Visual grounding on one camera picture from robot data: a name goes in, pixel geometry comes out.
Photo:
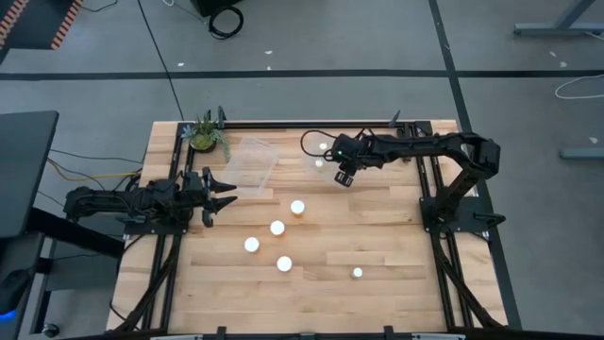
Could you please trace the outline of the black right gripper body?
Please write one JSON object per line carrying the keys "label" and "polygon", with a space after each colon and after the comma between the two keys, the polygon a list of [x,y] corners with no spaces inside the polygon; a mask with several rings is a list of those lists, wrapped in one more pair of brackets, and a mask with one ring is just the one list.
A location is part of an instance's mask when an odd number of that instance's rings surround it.
{"label": "black right gripper body", "polygon": [[350,187],[354,176],[366,168],[364,162],[365,143],[361,133],[355,137],[341,133],[334,141],[330,155],[333,162],[339,164],[334,180],[344,187]]}

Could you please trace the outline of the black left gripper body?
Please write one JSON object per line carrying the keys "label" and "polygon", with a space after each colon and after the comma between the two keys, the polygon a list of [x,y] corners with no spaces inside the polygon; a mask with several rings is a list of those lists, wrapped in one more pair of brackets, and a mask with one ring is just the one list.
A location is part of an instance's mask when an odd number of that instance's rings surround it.
{"label": "black left gripper body", "polygon": [[186,172],[184,174],[183,191],[188,199],[190,206],[194,208],[202,208],[202,221],[206,228],[213,227],[213,213],[211,181],[213,176],[208,167],[202,169],[202,174],[197,172]]}

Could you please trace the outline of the clear rectangular plastic bin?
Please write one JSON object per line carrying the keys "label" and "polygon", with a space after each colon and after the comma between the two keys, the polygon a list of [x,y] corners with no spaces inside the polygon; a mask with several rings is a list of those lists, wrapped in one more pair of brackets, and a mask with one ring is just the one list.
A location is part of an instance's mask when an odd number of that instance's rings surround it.
{"label": "clear rectangular plastic bin", "polygon": [[235,185],[234,194],[239,197],[262,196],[277,160],[275,145],[259,138],[244,137],[230,149],[230,160],[221,181]]}

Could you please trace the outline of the clear rounded plastic bin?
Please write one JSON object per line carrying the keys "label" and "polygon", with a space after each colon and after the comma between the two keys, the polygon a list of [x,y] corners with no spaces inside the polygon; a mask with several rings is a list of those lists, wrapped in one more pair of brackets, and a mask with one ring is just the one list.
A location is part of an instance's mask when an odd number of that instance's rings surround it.
{"label": "clear rounded plastic bin", "polygon": [[[333,134],[319,129],[310,129],[305,131],[300,137],[300,149],[303,156],[303,165],[311,175],[331,186],[349,188],[334,180],[336,173],[339,171],[339,164],[331,160],[330,149],[340,134]],[[327,151],[322,152],[320,150],[320,143],[327,144]],[[314,162],[317,159],[324,161],[325,167],[323,169],[315,167]]]}

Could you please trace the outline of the small potted green plant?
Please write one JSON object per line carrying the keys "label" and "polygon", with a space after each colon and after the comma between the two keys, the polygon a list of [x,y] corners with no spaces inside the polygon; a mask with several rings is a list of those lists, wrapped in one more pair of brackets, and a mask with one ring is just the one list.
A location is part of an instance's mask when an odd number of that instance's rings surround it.
{"label": "small potted green plant", "polygon": [[230,143],[224,133],[224,129],[217,126],[218,116],[211,119],[211,110],[207,110],[203,117],[199,115],[190,125],[183,128],[180,137],[189,141],[189,146],[199,153],[210,153],[220,144],[223,147],[223,155],[226,162],[230,161]]}

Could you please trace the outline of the black desk crossbeam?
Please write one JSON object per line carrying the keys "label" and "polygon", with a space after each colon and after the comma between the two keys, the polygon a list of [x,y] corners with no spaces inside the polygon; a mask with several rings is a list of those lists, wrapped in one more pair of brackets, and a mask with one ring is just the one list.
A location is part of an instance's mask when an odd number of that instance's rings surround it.
{"label": "black desk crossbeam", "polygon": [[82,247],[115,259],[121,258],[124,252],[123,242],[37,208],[31,209],[25,230],[40,232],[44,236],[57,241]]}

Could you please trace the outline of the black box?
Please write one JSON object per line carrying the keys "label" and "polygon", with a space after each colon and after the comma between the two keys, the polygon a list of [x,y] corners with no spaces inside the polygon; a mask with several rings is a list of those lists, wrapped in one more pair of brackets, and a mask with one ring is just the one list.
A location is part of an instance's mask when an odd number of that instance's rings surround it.
{"label": "black box", "polygon": [[202,16],[211,16],[217,9],[234,6],[242,0],[190,0],[194,9]]}

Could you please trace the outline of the dark grey desk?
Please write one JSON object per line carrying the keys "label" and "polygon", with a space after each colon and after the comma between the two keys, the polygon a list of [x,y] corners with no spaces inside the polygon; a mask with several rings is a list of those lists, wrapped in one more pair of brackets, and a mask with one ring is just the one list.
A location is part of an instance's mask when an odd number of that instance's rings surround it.
{"label": "dark grey desk", "polygon": [[53,110],[0,114],[0,239],[25,233],[58,119]]}

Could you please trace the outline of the black rounded object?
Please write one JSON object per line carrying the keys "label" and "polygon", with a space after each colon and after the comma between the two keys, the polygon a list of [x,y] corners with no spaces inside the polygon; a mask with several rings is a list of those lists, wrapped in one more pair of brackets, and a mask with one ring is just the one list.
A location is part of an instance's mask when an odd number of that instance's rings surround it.
{"label": "black rounded object", "polygon": [[11,271],[0,280],[0,315],[15,312],[35,271],[32,267]]}

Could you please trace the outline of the grey table leg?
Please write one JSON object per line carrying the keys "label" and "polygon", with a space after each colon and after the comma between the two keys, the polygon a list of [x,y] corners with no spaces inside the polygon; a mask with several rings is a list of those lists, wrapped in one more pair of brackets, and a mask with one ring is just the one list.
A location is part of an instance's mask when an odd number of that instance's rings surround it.
{"label": "grey table leg", "polygon": [[579,18],[596,0],[575,0],[551,23],[518,23],[512,33],[520,35],[596,35],[604,33],[604,23],[583,23]]}

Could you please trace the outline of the grey table foot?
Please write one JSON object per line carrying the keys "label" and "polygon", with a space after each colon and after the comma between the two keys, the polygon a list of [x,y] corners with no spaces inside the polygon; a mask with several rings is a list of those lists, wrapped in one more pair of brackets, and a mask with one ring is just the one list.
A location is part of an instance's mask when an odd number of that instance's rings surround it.
{"label": "grey table foot", "polygon": [[604,160],[604,147],[565,148],[560,157],[566,160]]}

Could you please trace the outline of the black orange-striped platform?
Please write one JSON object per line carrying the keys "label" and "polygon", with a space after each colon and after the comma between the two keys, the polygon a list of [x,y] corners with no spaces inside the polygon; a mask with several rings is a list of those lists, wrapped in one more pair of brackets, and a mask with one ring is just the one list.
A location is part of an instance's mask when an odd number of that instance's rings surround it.
{"label": "black orange-striped platform", "polygon": [[59,49],[82,5],[83,0],[0,0],[0,50]]}

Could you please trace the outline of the black aluminium table frame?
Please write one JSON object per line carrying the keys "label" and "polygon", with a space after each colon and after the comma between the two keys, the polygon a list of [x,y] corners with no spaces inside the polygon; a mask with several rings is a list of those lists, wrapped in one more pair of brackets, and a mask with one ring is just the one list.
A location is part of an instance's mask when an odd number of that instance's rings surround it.
{"label": "black aluminium table frame", "polygon": [[[349,188],[331,186],[303,165],[300,137],[319,129],[355,134],[361,122],[235,122],[236,146],[255,137],[278,150],[263,195],[238,197],[205,228],[193,218],[183,237],[176,284],[169,296],[168,332],[319,340],[330,335],[442,332],[447,323],[419,199],[424,189],[414,161],[360,172]],[[290,209],[302,200],[306,209]],[[286,230],[270,231],[280,220]],[[247,252],[248,237],[260,250]],[[277,259],[293,260],[289,272]],[[362,277],[352,270],[360,267]]]}

